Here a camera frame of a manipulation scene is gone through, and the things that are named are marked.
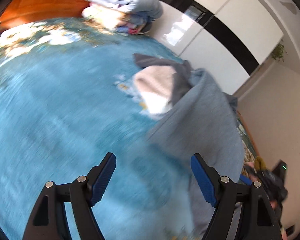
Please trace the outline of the person's right hand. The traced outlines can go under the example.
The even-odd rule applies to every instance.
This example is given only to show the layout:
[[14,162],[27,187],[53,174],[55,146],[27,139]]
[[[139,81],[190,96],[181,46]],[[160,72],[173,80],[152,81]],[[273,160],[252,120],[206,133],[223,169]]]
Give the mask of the person's right hand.
[[[248,177],[252,182],[259,181],[259,178],[256,175],[256,169],[254,167],[254,162],[251,161],[251,162],[245,163],[244,169],[247,172]],[[275,201],[275,200],[270,201],[270,204],[274,210],[279,206],[277,201]]]

